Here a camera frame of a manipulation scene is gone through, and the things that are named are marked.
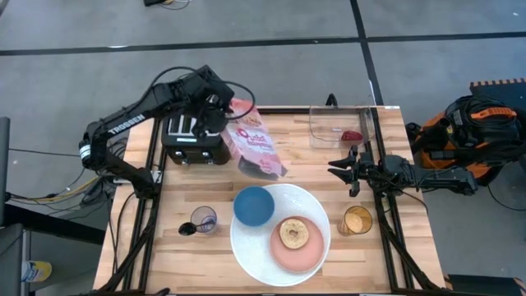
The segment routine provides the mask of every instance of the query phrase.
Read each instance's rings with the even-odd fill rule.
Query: white bowl
[[[330,247],[330,223],[320,202],[307,190],[292,184],[264,186],[274,198],[275,211],[262,226],[251,227],[232,218],[230,243],[233,255],[249,276],[263,284],[289,287],[313,276],[323,265]],[[312,221],[323,236],[323,257],[316,267],[304,272],[286,271],[270,254],[270,235],[274,227],[290,216],[302,216]]]

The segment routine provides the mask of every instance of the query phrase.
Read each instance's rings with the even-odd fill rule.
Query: red object
[[[287,219],[298,219],[302,221],[309,232],[307,243],[299,249],[285,247],[279,236],[279,227]],[[270,235],[270,253],[272,257],[284,269],[292,272],[304,272],[316,267],[323,257],[323,235],[320,229],[305,217],[288,217],[279,222]]]
[[[359,132],[346,131],[342,135],[342,141],[361,141],[361,140],[363,140],[363,136]]]

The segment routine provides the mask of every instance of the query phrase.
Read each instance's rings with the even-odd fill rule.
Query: cable
[[[99,177],[92,178],[87,183],[84,183],[83,185],[80,185],[77,189],[75,189],[75,190],[73,190],[73,191],[71,191],[69,193],[62,194],[62,195],[55,196],[55,197],[23,197],[23,196],[19,196],[17,194],[12,194],[12,193],[11,194],[16,199],[21,199],[21,200],[25,200],[25,201],[37,201],[37,200],[38,201],[60,201],[60,200],[65,199],[65,198],[78,195],[81,191],[86,189],[89,185],[91,185],[93,182],[97,181],[98,179],[99,179]]]
[[[79,206],[79,205],[70,206],[70,207],[68,207],[68,208],[66,208],[66,209],[57,210],[57,211],[55,211],[55,212],[53,212],[53,213],[49,213],[49,214],[47,214],[47,215],[55,215],[55,214],[58,214],[58,213],[62,213],[62,212],[64,212],[64,211],[66,211],[66,210],[71,210],[72,208],[76,208],[76,207],[78,207],[78,206]]]
[[[507,205],[503,204],[502,202],[500,202],[499,200],[497,200],[496,197],[493,195],[493,192],[491,191],[491,188],[490,188],[489,184],[487,184],[487,190],[490,192],[491,198],[493,198],[493,200],[496,201],[496,203],[498,203],[499,205],[504,206],[506,209],[508,209],[508,210],[516,210],[516,211],[526,211],[526,208],[524,208],[524,209],[513,208],[513,207],[507,206]]]
[[[164,8],[164,9],[168,9],[168,10],[183,10],[183,9],[187,8],[188,5],[190,5],[190,2],[191,2],[191,1],[188,1],[188,0],[185,1],[186,4],[185,4],[184,6],[182,6],[182,7],[179,7],[179,8],[170,8],[169,6],[170,6],[173,2],[170,3],[169,5],[164,5],[164,4],[158,4],[158,5],[159,5],[160,7],[162,7],[162,8]]]
[[[426,208],[426,213],[429,215],[429,209],[427,209],[427,205],[425,202],[423,202],[420,198],[414,196],[413,194],[409,194],[405,191],[402,190],[402,193],[407,195],[408,197],[412,197],[413,199],[417,200],[418,202],[420,202],[425,208]]]
[[[79,175],[75,178],[75,180],[73,180],[73,182],[71,182],[69,185],[67,185],[67,186],[66,186],[66,187],[65,187],[60,193],[58,193],[58,194],[62,194],[62,193],[64,193],[65,191],[68,191],[68,190],[69,190],[69,187],[73,186],[75,183],[77,183],[77,182],[81,179],[81,177],[82,177],[82,175],[84,174],[84,172],[85,172],[85,168],[82,167],[81,173],[79,173]]]
[[[416,186],[415,186],[415,188],[417,189],[417,192],[418,192],[418,190],[420,189],[420,186],[422,186],[422,183],[424,183],[424,181],[426,180],[426,178],[431,177],[433,174],[436,174],[436,175],[438,176],[438,175],[440,175],[440,174],[447,173],[447,172],[451,171],[452,169],[457,169],[457,168],[458,168],[457,166],[452,166],[452,167],[450,167],[450,168],[448,168],[448,169],[444,169],[444,170],[442,170],[442,171],[440,171],[440,172],[437,172],[437,170],[434,169],[432,172],[430,172],[430,173],[424,175],[424,176],[420,179],[420,181],[417,182],[417,184],[416,184]]]
[[[119,232],[121,230],[121,220],[122,220],[122,213],[124,212],[124,208],[126,208],[126,205],[127,203],[130,201],[130,199],[133,197],[135,193],[132,192],[130,193],[130,195],[126,198],[126,200],[124,201],[124,203],[122,204],[122,208],[121,208],[121,211],[118,213],[118,218],[117,218],[117,231],[116,231],[116,234],[115,235],[115,240],[117,241],[115,243],[115,254],[114,254],[114,257],[113,257],[113,269],[116,270],[117,267],[118,267],[118,259],[117,259],[117,250],[118,250],[118,235],[119,235]]]
[[[176,70],[188,70],[188,71],[191,71],[191,72],[194,72],[194,73],[197,73],[197,70],[194,69],[194,68],[191,68],[191,67],[184,67],[184,66],[177,66],[177,67],[170,67],[168,69],[165,69],[163,71],[161,71],[159,74],[157,74],[155,77],[154,77],[154,80],[151,81],[150,85],[148,86],[148,89],[147,91],[145,92],[145,94],[133,105],[131,106],[127,112],[131,112],[133,110],[135,110],[135,108],[137,108],[137,106],[139,106],[145,99],[146,97],[148,96],[148,92],[150,90],[153,90],[154,89],[154,85],[155,83],[162,77],[164,76],[164,74],[168,73],[168,72],[171,72],[171,71],[176,71]],[[96,134],[99,129],[104,125],[106,124],[106,122],[103,120],[103,119],[100,119],[100,122],[102,123],[101,125],[99,125],[95,131],[94,131],[94,134]]]
[[[70,219],[67,219],[67,220],[68,220],[68,221],[70,221],[70,220],[74,220],[74,219],[80,219],[80,218],[85,218],[85,217],[87,217],[87,216],[89,216],[89,215],[93,214],[93,212],[95,212],[96,210],[100,209],[100,208],[101,208],[102,206],[104,206],[104,204],[105,204],[106,202],[108,202],[108,201],[105,201],[105,202],[101,202],[101,203],[100,203],[100,206],[99,206],[98,208],[96,208],[96,209],[93,209],[93,210],[92,210],[91,212],[89,212],[89,213],[88,213],[88,214],[86,214],[86,215],[83,215],[83,216],[78,216],[78,217],[73,217],[73,218],[70,218]]]
[[[45,202],[46,205],[53,205],[53,204],[58,204],[60,202],[65,202],[65,201],[69,201],[71,200],[72,198],[75,198],[75,197],[78,197],[79,195],[81,194],[84,194],[86,192],[86,190],[82,191],[82,192],[77,192],[73,195],[70,195],[68,197],[65,197],[65,198],[61,198],[61,199],[58,199],[56,201],[49,201],[49,202]],[[19,201],[19,202],[22,202],[22,203],[26,203],[26,202],[23,202],[23,201],[32,201],[32,202],[35,202],[35,203],[38,203],[40,205],[43,205],[44,203],[40,203],[42,200],[39,199],[39,198],[34,198],[34,199],[28,199],[28,198],[25,198],[25,197],[19,197],[17,196],[16,194],[12,194],[10,193],[13,198],[12,200],[13,201]]]
[[[232,120],[236,120],[236,119],[239,119],[239,118],[243,118],[243,117],[247,116],[254,109],[254,107],[256,107],[256,97],[254,96],[254,93],[252,93],[251,90],[248,89],[248,87],[242,86],[239,83],[232,82],[232,81],[220,81],[220,82],[223,82],[224,84],[227,84],[227,85],[237,86],[240,89],[245,90],[252,98],[252,105],[250,106],[250,108],[245,113],[243,113],[241,115],[238,115],[236,117],[227,118],[228,120],[232,121]]]
[[[68,153],[44,152],[44,151],[37,151],[37,150],[18,149],[18,148],[9,148],[9,150],[18,151],[18,152],[35,153],[35,154],[41,154],[41,155],[68,156],[68,157],[76,157],[76,158],[80,157],[79,155],[73,155],[73,154],[68,154]]]
[[[59,203],[59,202],[64,202],[64,201],[69,201],[70,199],[72,198],[75,198],[75,197],[78,197],[80,194],[84,194],[84,192],[81,192],[79,193],[78,195],[76,196],[72,196],[72,197],[68,197],[67,199],[63,199],[61,201],[55,201],[55,202],[46,202],[46,203],[40,203],[38,201],[32,201],[32,202],[35,202],[35,203],[29,203],[29,202],[23,202],[23,201],[18,201],[18,200],[15,200],[13,199],[14,202],[18,202],[18,203],[21,203],[21,204],[24,204],[24,205],[29,205],[29,206],[45,206],[51,210],[58,210],[58,211],[62,211],[63,209],[56,209],[56,208],[53,208],[52,204],[56,204],[56,203]]]
[[[15,244],[15,243],[16,243],[16,242],[22,237],[22,235],[24,235],[24,234],[25,234],[25,230],[22,231],[21,234],[18,234],[18,236],[17,236],[15,239],[13,239],[13,241],[12,241],[11,243],[9,243],[9,245],[6,247],[6,249],[3,250],[3,252],[0,253],[0,257],[2,257],[3,254],[5,254],[7,251],[9,251],[9,248],[10,248],[12,245],[14,245],[14,244]]]
[[[111,183],[109,181],[111,177],[106,177],[106,176],[101,176],[99,178],[99,183],[94,185],[90,190],[91,190],[91,194],[89,195],[84,195],[84,197],[82,197],[82,200],[81,200],[81,205],[82,206],[91,206],[91,205],[94,205],[96,203],[99,202],[101,196],[103,196],[103,194],[105,194],[105,196],[107,197],[110,197],[114,194],[114,190],[115,190],[115,187],[116,185]],[[100,187],[100,194],[98,195],[95,195],[93,193],[96,193],[99,191],[99,187]]]
[[[526,142],[520,132],[523,124],[518,109],[513,116],[490,114],[472,118],[473,114],[490,108],[509,107],[489,95],[472,95],[457,99],[447,108],[445,114],[447,118],[464,122],[455,127],[454,137],[458,139],[450,138],[455,148],[464,152],[476,148],[477,151],[470,154],[467,160],[494,167],[514,161],[526,152]]]
[[[115,243],[115,235],[113,234],[113,223],[112,223],[112,207],[109,205],[110,198],[108,198],[108,201],[106,202],[108,206],[108,224],[109,224],[109,232],[112,235],[112,246],[113,246],[113,269],[112,273],[115,274],[117,272],[117,244]]]

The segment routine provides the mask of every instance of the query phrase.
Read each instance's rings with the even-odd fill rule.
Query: wooden table
[[[400,109],[380,107],[378,113],[387,153],[411,160]],[[292,183],[305,188],[318,198],[329,216],[332,240],[323,266],[309,280],[293,287],[271,287],[252,279],[236,262],[230,246],[232,201],[244,187],[270,182],[245,177],[238,172],[233,161],[222,166],[193,164],[182,167],[168,159],[147,292],[153,293],[165,287],[178,294],[389,292],[377,221],[367,234],[344,237],[336,230],[344,209],[350,206],[365,206],[376,219],[372,191],[366,183],[361,184],[359,195],[351,198],[348,196],[349,187],[327,172],[327,161],[340,159],[347,151],[312,149],[309,144],[308,115],[265,115],[264,120],[279,157],[288,169],[287,175],[279,183]],[[148,121],[131,130],[125,160],[135,166],[145,164],[152,124],[153,121]],[[122,204],[131,192],[130,185],[117,190],[112,209],[114,228]],[[422,198],[422,194],[412,189],[407,192]],[[397,197],[397,204],[409,253],[435,284],[444,286],[424,207],[406,196]],[[191,237],[179,235],[179,225],[187,222],[190,214],[199,206],[211,206],[216,210],[219,231],[212,237],[202,234]],[[119,262],[128,252],[136,207],[137,199],[133,198],[123,213],[118,239]],[[111,242],[110,232],[107,231],[94,289],[106,283],[111,275]],[[403,287],[400,259],[394,249],[393,254],[398,282]],[[132,288],[138,283],[140,268],[137,267],[141,264],[141,256],[136,262]]]

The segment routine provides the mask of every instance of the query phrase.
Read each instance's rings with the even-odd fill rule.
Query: metal frame
[[[381,156],[381,159],[383,156],[385,156],[385,146],[381,135],[381,126],[380,121],[378,118],[378,112],[375,107],[367,108],[367,110],[371,110],[372,113],[372,120],[374,123],[375,128],[375,137],[376,137],[376,143],[378,145],[378,151]],[[298,107],[298,108],[290,108],[290,107],[284,107],[284,108],[260,108],[259,112],[261,114],[309,114],[309,108],[306,107]],[[157,135],[159,133],[159,122],[156,121],[154,124],[154,128],[152,131],[152,137],[150,141],[150,148],[149,153],[147,156],[146,166],[151,168],[151,165],[153,164],[153,158],[154,158],[154,151],[155,147],[157,145]],[[365,143],[366,151],[372,152],[372,146],[371,142],[367,141]],[[164,150],[164,148],[161,151],[161,160],[159,162],[159,170],[162,172],[164,171],[165,164],[166,164],[166,156],[167,153]],[[390,282],[390,289],[391,293],[393,294],[404,294],[404,295],[450,295],[450,296],[474,296],[474,295],[481,295],[481,294],[470,294],[470,293],[460,293],[460,292],[454,292],[450,290],[440,289],[437,286],[435,286],[432,282],[423,282],[420,283],[424,289],[415,289],[413,284],[413,276],[419,276],[414,275],[411,272],[411,269],[414,271],[416,270],[417,273],[420,273],[420,276],[424,275],[423,272],[421,272],[418,268],[418,265],[416,262],[410,257],[410,255],[405,250],[405,242],[404,242],[404,236],[402,233],[402,225],[400,223],[399,218],[399,212],[398,207],[396,205],[395,196],[392,194],[387,194],[387,201],[389,202],[390,209],[391,209],[391,218],[393,220],[393,229],[390,228],[389,223],[387,222],[387,219],[385,217],[384,207],[382,205],[382,198],[384,198],[383,192],[374,192],[374,200],[375,200],[375,207],[376,212],[379,217],[379,224],[381,228],[381,241],[382,241],[382,247],[384,251],[385,256],[385,267],[387,269],[387,275]],[[152,209],[150,212],[150,217],[153,216],[155,221],[157,220],[157,215],[159,212],[159,203],[160,203],[160,191],[159,196],[154,199],[152,204]],[[144,210],[145,206],[139,206],[136,213],[136,224],[134,224],[134,231],[132,234],[132,237],[138,238],[141,232],[142,227],[142,220],[144,218]],[[399,243],[394,243],[393,246],[396,249],[396,251],[400,254],[401,263],[404,271],[404,280],[405,280],[405,288],[400,288],[398,285],[398,281],[396,279],[396,273],[395,273],[395,264],[393,261],[393,254],[391,251],[391,244],[392,242],[398,241]],[[128,280],[126,281],[126,285],[123,285],[122,289],[123,292],[126,292],[124,290],[127,290],[127,292],[132,291],[145,291],[146,283],[148,280],[148,272],[150,269],[150,259],[151,259],[151,250],[153,247],[154,242],[154,235],[152,234],[151,237],[148,238],[148,241],[146,242],[144,248],[144,257],[142,260],[141,265],[141,271],[140,271],[140,277],[139,277],[139,287],[136,290],[130,290],[131,285],[131,274],[132,269],[130,269],[127,272]]]

